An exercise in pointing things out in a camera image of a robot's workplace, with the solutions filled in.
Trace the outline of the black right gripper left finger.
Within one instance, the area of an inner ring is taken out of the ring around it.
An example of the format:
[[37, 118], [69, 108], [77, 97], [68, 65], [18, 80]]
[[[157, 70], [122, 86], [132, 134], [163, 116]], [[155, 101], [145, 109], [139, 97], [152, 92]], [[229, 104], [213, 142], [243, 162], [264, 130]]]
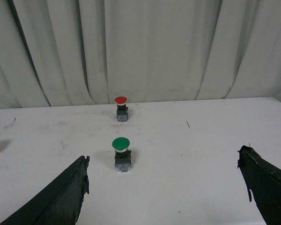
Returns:
[[74, 225], [89, 193], [89, 156], [80, 156], [2, 225]]

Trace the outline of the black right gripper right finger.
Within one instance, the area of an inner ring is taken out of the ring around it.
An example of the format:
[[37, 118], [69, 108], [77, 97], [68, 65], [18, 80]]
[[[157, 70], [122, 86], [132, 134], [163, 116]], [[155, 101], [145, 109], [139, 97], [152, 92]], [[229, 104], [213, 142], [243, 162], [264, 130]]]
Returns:
[[281, 225], [281, 169], [265, 161], [252, 147], [238, 151], [240, 169], [248, 191], [267, 225]]

